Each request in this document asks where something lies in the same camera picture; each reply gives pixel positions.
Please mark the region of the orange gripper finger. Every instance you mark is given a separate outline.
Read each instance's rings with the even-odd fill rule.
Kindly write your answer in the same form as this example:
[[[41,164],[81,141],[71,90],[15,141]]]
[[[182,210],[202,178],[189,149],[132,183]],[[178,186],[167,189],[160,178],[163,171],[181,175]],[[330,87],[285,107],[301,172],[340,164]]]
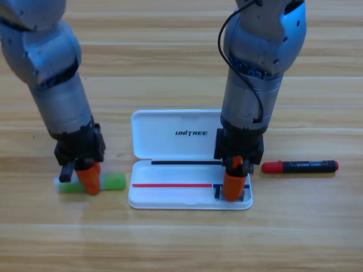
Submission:
[[[243,175],[242,165],[243,159],[240,156],[226,160],[222,194],[228,202],[237,201],[243,193],[246,177]]]
[[[98,162],[95,162],[89,169],[75,170],[78,181],[83,185],[89,195],[97,195],[100,192],[100,173],[101,168]]]

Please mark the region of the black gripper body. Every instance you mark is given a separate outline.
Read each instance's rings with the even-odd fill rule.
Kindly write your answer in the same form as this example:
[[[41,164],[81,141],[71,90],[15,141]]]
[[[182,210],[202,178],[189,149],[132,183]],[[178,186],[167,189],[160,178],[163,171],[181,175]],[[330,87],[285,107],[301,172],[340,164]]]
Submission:
[[[70,181],[74,170],[88,170],[104,161],[105,142],[98,123],[89,123],[72,133],[54,134],[54,154],[62,167],[59,180]]]
[[[218,129],[214,158],[222,160],[227,173],[253,173],[263,156],[263,133],[264,129]]]

